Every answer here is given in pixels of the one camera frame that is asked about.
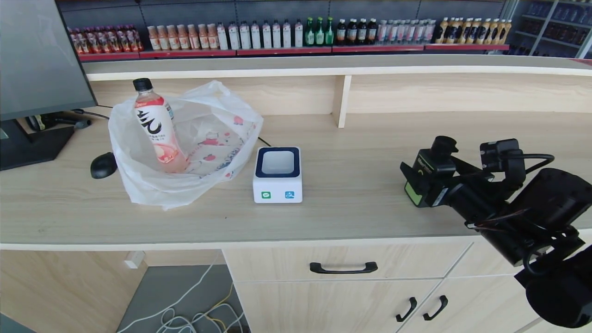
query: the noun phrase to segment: black drawer handle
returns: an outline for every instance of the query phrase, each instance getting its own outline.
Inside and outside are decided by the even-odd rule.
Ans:
[[[411,303],[411,307],[409,308],[409,311],[407,311],[407,313],[405,313],[404,316],[401,317],[401,315],[396,315],[395,318],[397,318],[398,322],[403,322],[405,319],[407,319],[407,317],[409,317],[409,315],[413,312],[413,310],[415,310],[415,308],[417,307],[417,300],[415,299],[415,297],[411,297],[409,299],[409,303]]]
[[[442,310],[444,310],[444,308],[446,307],[446,305],[448,305],[448,299],[444,295],[440,296],[440,309],[438,309],[438,311],[436,311],[436,313],[434,313],[433,316],[430,316],[427,313],[424,313],[423,314],[423,320],[425,320],[425,321],[431,321],[436,316],[438,316],[438,314],[440,314],[440,312],[442,312]]]
[[[319,262],[310,263],[310,271],[317,274],[365,274],[372,273],[378,270],[378,265],[375,261],[369,261],[366,263],[366,267],[359,271],[327,271],[321,266]]]

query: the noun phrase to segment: black computer mouse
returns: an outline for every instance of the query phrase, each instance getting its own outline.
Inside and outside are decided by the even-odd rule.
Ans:
[[[117,162],[112,152],[97,156],[91,163],[91,176],[94,179],[109,177],[117,170]]]

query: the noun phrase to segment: plastic bag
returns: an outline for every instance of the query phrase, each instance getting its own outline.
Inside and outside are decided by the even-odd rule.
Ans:
[[[263,117],[221,82],[167,97],[186,173],[167,174],[134,114],[134,100],[115,105],[109,119],[111,146],[133,203],[171,209],[192,203],[219,182],[233,179],[249,160]]]

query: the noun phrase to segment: monitor stand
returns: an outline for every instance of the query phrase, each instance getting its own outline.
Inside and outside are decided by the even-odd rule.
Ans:
[[[8,138],[0,140],[0,170],[53,161],[74,133],[74,127],[27,134],[16,119],[0,122]]]

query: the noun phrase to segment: white cable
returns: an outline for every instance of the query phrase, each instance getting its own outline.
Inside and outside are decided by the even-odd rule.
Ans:
[[[191,319],[191,321],[187,320],[187,318],[185,318],[185,317],[183,317],[183,316],[175,316],[175,309],[173,308],[173,306],[177,305],[177,304],[178,304],[178,303],[179,303],[179,302],[180,302],[180,301],[181,301],[181,300],[182,300],[182,299],[183,299],[185,296],[187,296],[187,294],[188,294],[188,293],[190,293],[190,292],[191,292],[191,290],[193,290],[195,287],[197,287],[197,286],[199,286],[199,285],[200,285],[200,283],[203,281],[204,277],[205,277],[205,276],[208,274],[208,272],[210,272],[210,269],[212,269],[212,267],[214,266],[214,264],[215,264],[216,260],[218,260],[218,255],[219,255],[219,253],[218,253],[218,254],[216,254],[216,257],[214,258],[214,261],[213,261],[213,262],[210,264],[210,266],[208,267],[208,269],[206,269],[206,271],[205,271],[205,272],[202,274],[202,276],[200,277],[199,281],[197,281],[197,283],[195,283],[195,284],[194,284],[194,285],[193,285],[191,288],[189,288],[189,290],[187,290],[187,291],[186,291],[186,292],[183,294],[183,296],[181,296],[181,298],[179,298],[179,299],[178,299],[178,300],[177,300],[175,303],[173,303],[173,304],[171,304],[171,305],[167,306],[166,308],[164,308],[164,309],[162,309],[162,310],[160,310],[160,311],[156,312],[156,313],[155,313],[155,314],[153,314],[153,315],[150,315],[150,316],[147,316],[147,317],[144,317],[144,318],[140,318],[140,319],[136,319],[135,321],[131,322],[129,325],[127,325],[127,326],[126,326],[125,328],[123,328],[122,330],[120,330],[120,331],[117,331],[117,333],[122,333],[122,332],[124,332],[125,330],[127,330],[129,327],[131,327],[132,325],[134,325],[135,323],[137,323],[137,322],[141,322],[141,321],[145,321],[145,320],[147,320],[147,319],[150,319],[150,318],[154,318],[155,316],[158,316],[158,315],[160,315],[160,314],[162,314],[162,315],[160,316],[160,323],[162,324],[162,326],[161,326],[161,327],[160,327],[160,328],[159,328],[159,329],[156,331],[156,333],[164,333],[164,332],[166,332],[166,331],[167,331],[167,330],[169,330],[169,329],[179,329],[179,331],[178,331],[177,333],[182,333],[182,331],[183,331],[185,328],[189,328],[189,332],[190,332],[190,333],[197,333],[197,331],[196,331],[196,330],[195,330],[195,328],[193,327],[193,324],[194,324],[194,323],[196,323],[196,322],[197,322],[197,321],[199,321],[200,319],[202,319],[202,318],[206,317],[206,316],[207,316],[207,315],[208,315],[210,312],[212,312],[213,310],[215,310],[215,309],[218,309],[218,308],[219,308],[219,307],[221,307],[221,306],[227,306],[227,307],[229,307],[229,308],[230,308],[230,310],[232,311],[232,313],[234,314],[234,316],[235,316],[237,319],[236,319],[234,322],[232,322],[232,323],[231,323],[231,324],[228,326],[228,328],[227,328],[226,330],[224,330],[224,332],[222,332],[222,330],[220,329],[220,327],[218,326],[218,324],[217,324],[217,323],[216,323],[214,320],[212,320],[211,318],[208,318],[208,317],[206,317],[206,318],[208,319],[208,321],[210,321],[211,323],[213,323],[213,324],[216,326],[216,328],[218,328],[218,331],[219,331],[220,333],[226,333],[226,332],[227,332],[227,331],[228,331],[228,330],[229,330],[229,329],[232,327],[232,325],[236,324],[238,321],[240,321],[240,318],[242,318],[242,317],[244,316],[244,312],[243,312],[243,313],[242,313],[240,316],[237,316],[237,314],[236,314],[236,311],[234,311],[234,309],[232,308],[232,306],[230,306],[228,303],[221,303],[221,304],[219,304],[219,305],[217,305],[217,306],[215,306],[215,307],[211,308],[210,310],[207,310],[206,312],[199,312],[199,313],[196,313],[196,314],[193,316],[193,318]],[[172,311],[172,312],[173,312],[173,314],[172,314],[172,315],[173,315],[173,317],[172,317],[170,320],[168,320],[168,321],[166,321],[166,322],[165,322],[165,321],[164,321],[164,315],[165,315],[167,312],[169,312],[169,311]],[[181,325],[181,326],[171,326],[171,323],[172,323],[174,320],[177,320],[177,319],[179,319],[179,320],[182,320],[182,321],[185,321],[185,324],[184,324],[184,325]],[[240,325],[240,324],[239,324],[239,327],[240,327],[240,332],[241,332],[241,333],[243,333],[243,327],[242,327],[242,325]]]

